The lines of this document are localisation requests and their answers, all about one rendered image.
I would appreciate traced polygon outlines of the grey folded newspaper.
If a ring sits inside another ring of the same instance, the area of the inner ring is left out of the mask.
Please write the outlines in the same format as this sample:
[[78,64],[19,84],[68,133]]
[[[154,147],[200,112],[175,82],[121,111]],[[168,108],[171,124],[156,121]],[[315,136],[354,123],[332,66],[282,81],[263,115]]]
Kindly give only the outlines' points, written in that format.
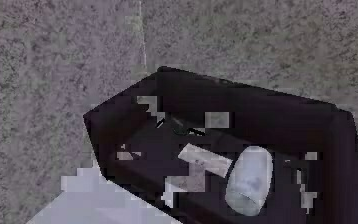
[[202,166],[208,172],[218,175],[222,178],[227,176],[232,160],[213,153],[201,147],[186,144],[178,154],[178,158],[191,164]]

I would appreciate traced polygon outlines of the dark purple sofa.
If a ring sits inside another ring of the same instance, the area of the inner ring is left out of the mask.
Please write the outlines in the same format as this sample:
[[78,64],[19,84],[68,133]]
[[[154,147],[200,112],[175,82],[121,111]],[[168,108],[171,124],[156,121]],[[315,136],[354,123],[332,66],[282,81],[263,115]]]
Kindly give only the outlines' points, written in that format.
[[[182,224],[358,224],[358,135],[335,105],[170,67],[83,116],[101,174]],[[225,202],[226,179],[202,192],[161,196],[188,174],[191,143],[236,160],[248,146],[271,152],[273,178],[258,216]]]

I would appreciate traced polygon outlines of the white round cushion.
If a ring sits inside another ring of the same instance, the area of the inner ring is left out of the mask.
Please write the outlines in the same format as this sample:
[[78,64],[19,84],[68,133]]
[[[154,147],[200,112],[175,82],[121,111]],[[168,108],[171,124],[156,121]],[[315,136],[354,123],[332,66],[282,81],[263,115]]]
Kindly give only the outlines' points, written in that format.
[[259,146],[249,146],[236,160],[229,175],[225,201],[235,212],[257,216],[269,194],[273,176],[273,157]]

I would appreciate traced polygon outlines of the pale lilac table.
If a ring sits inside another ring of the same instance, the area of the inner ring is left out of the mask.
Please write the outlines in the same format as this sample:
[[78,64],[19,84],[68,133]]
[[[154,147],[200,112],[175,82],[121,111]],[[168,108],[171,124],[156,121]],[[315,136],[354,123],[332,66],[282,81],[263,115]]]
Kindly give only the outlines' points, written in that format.
[[107,181],[98,168],[61,177],[61,193],[26,224],[182,224]]

